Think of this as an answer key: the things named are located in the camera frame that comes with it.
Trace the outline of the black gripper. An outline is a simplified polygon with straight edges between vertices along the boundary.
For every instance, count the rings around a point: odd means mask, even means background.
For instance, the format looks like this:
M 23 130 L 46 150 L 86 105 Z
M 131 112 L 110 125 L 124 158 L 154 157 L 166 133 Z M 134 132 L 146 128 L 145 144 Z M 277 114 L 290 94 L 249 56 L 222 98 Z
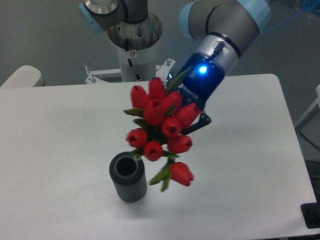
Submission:
M 182 105 L 195 103 L 200 110 L 225 78 L 223 69 L 213 61 L 208 61 L 201 53 L 194 53 L 183 65 L 175 77 L 166 86 L 168 92 L 178 91 L 182 94 Z M 188 135 L 212 122 L 204 111 L 188 111 L 181 115 L 181 134 Z

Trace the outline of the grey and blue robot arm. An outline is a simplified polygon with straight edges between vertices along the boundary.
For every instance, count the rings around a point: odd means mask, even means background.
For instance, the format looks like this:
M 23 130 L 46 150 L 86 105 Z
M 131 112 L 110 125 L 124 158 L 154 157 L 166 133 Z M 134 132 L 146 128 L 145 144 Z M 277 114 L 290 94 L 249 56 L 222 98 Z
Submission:
M 200 44 L 178 73 L 174 62 L 156 68 L 155 44 L 163 27 L 145 0 L 84 0 L 79 12 L 95 33 L 107 33 L 118 53 L 123 82 L 167 80 L 182 94 L 183 104 L 204 109 L 207 100 L 237 64 L 271 18 L 267 0 L 208 0 L 190 2 L 179 13 L 180 31 Z

